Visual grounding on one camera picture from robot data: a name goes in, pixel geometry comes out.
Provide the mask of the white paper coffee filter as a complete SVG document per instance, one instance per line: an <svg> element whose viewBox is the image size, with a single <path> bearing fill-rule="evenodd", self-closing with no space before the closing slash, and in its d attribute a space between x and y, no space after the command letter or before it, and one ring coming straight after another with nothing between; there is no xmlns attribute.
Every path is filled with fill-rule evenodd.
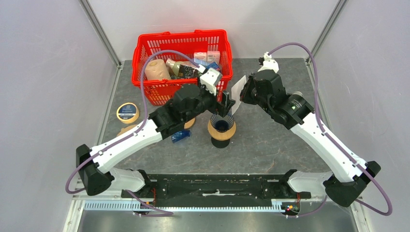
<svg viewBox="0 0 410 232"><path fill-rule="evenodd" d="M235 104L231 108L231 110L232 110L231 114L232 115L235 114L235 112L238 110L238 108L241 104L240 93L243 90L246 82L247 82L247 78L246 78L246 75L244 75L231 88L232 100L235 100Z"/></svg>

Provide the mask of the blue ribbed dripper cone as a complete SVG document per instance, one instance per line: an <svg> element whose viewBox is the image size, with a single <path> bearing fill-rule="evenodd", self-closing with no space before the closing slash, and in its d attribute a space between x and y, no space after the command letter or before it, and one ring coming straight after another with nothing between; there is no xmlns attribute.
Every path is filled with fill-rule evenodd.
<svg viewBox="0 0 410 232"><path fill-rule="evenodd" d="M191 136L191 131L190 130L181 130L181 131L178 131L178 132L174 133L171 136L171 141L172 141L172 143L176 143L176 142L179 142L180 140L182 140L186 137L190 137L190 136Z"/></svg>
<svg viewBox="0 0 410 232"><path fill-rule="evenodd" d="M211 126L218 132L226 132L230 130L234 125L234 117L228 114L225 117L221 117L217 114L213 114L210 118Z"/></svg>

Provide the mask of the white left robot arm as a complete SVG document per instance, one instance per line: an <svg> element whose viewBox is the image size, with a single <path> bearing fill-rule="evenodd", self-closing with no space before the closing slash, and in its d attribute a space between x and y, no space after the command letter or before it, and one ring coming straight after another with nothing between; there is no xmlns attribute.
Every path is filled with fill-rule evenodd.
<svg viewBox="0 0 410 232"><path fill-rule="evenodd" d="M115 166L140 149L182 131L187 122L203 112L226 116L234 104L227 91L222 92L218 101L206 86L184 84L163 106L129 131L92 148L86 144L76 148L75 173L84 185L82 190L95 196L108 189L124 189L147 197L152 185L143 170L127 171Z"/></svg>

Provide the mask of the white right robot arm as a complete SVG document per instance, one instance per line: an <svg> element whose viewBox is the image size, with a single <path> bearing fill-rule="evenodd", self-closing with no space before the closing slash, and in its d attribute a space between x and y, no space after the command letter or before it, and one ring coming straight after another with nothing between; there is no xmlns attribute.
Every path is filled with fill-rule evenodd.
<svg viewBox="0 0 410 232"><path fill-rule="evenodd" d="M231 89L238 101L260 106L277 123L305 141L328 165L324 173L304 173L290 170L279 184L280 194L290 198L298 192L327 195L340 206L350 206L365 190L370 179L360 170L363 167L372 177L381 170L375 161L365 161L352 154L350 160L340 149L349 149L332 135L322 121L317 121L313 107L296 91L286 92L282 79L274 70L263 70L243 76Z"/></svg>

